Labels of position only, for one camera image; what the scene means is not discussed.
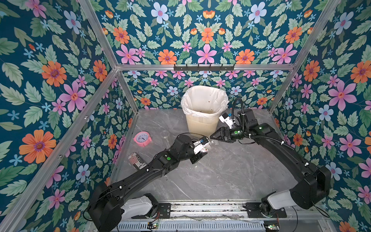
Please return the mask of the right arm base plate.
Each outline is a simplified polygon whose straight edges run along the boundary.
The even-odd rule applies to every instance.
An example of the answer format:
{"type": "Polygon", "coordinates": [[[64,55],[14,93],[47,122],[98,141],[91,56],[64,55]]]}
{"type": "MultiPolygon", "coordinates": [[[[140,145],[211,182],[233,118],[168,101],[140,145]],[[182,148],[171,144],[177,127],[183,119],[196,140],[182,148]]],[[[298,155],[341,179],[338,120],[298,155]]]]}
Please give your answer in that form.
{"type": "Polygon", "coordinates": [[[265,203],[248,202],[243,205],[243,208],[247,210],[249,218],[287,218],[284,208],[272,209],[265,203]]]}

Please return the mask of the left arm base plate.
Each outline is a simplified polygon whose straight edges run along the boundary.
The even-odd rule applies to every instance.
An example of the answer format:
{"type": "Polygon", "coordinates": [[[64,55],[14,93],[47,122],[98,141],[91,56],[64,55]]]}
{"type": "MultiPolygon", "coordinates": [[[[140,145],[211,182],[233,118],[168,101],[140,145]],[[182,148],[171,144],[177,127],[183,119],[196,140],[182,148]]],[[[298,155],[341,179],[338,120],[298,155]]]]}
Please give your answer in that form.
{"type": "Polygon", "coordinates": [[[170,203],[159,203],[151,209],[146,215],[134,216],[132,219],[169,219],[171,215],[172,205],[170,203]]]}

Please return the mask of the clear jar with dried flowers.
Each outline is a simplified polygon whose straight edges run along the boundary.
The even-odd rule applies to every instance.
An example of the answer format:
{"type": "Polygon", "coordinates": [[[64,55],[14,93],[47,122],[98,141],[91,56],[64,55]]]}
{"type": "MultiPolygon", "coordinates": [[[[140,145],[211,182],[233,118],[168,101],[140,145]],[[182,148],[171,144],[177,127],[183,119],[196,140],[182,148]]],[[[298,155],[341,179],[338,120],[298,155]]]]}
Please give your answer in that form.
{"type": "Polygon", "coordinates": [[[161,138],[163,138],[163,139],[167,139],[167,138],[169,138],[170,133],[169,133],[167,130],[162,130],[162,131],[160,132],[160,136],[161,136],[161,138]]]}

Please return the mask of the jar with white lid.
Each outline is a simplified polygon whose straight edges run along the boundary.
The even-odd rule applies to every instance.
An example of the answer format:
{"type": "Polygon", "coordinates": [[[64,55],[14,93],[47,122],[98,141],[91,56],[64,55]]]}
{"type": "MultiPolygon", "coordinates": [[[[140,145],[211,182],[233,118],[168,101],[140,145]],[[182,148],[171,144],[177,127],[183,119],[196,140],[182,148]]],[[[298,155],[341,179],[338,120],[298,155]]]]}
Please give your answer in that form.
{"type": "Polygon", "coordinates": [[[202,152],[209,152],[212,148],[215,148],[218,145],[218,142],[210,140],[207,144],[203,146],[202,152]]]}

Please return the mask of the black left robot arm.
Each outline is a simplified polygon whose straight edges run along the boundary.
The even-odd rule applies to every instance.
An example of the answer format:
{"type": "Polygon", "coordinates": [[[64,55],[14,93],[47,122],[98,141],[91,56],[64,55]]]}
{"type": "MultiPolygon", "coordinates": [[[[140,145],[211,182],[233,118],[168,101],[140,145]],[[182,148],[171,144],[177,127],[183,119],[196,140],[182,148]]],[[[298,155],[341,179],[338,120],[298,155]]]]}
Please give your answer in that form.
{"type": "Polygon", "coordinates": [[[156,154],[144,168],[109,186],[103,183],[96,187],[90,197],[87,212],[98,231],[112,231],[127,212],[123,206],[133,194],[176,169],[182,161],[190,160],[193,164],[198,162],[207,154],[202,152],[207,144],[207,136],[194,142],[185,133],[180,134],[170,148],[156,154]]]}

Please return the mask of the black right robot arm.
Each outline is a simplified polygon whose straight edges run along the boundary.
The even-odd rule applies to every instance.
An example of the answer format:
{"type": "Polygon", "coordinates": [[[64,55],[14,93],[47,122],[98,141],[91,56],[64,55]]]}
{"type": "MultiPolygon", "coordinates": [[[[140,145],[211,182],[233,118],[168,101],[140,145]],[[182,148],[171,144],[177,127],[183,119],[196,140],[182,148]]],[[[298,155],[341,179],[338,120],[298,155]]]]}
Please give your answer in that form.
{"type": "Polygon", "coordinates": [[[217,129],[210,138],[234,143],[244,138],[253,140],[271,152],[294,176],[297,184],[285,191],[273,192],[261,199],[260,211],[268,216],[285,207],[310,209],[330,192],[331,172],[302,157],[267,123],[258,123],[251,109],[238,112],[238,120],[224,113],[219,117],[225,127],[217,129]]]}

